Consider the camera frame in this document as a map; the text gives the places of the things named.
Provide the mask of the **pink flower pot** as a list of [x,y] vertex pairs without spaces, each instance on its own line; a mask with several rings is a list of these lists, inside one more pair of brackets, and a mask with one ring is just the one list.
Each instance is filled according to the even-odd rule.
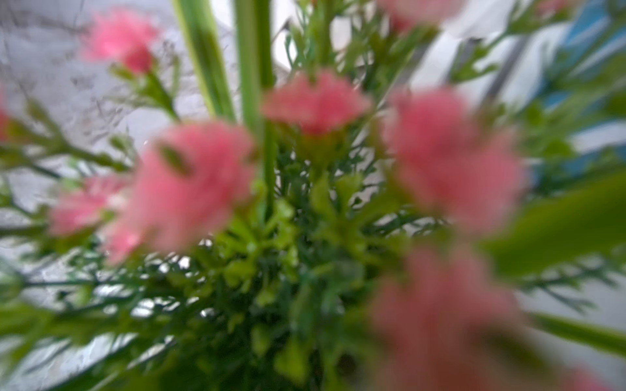
[[624,389],[564,344],[624,358],[625,196],[386,180],[391,98],[531,2],[2,2],[2,389]]

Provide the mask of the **blue white two-tier rack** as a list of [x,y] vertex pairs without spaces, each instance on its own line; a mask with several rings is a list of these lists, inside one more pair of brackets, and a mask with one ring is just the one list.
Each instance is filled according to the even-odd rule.
[[[530,39],[571,22],[567,39],[536,61],[539,81],[522,105],[499,92],[523,65]],[[578,192],[625,196],[625,146],[582,153],[579,135],[625,121],[625,4],[622,1],[533,1],[514,6],[496,37],[465,39],[443,83],[401,91],[390,100],[394,155],[386,173],[402,197],[452,211],[505,208],[525,196]]]

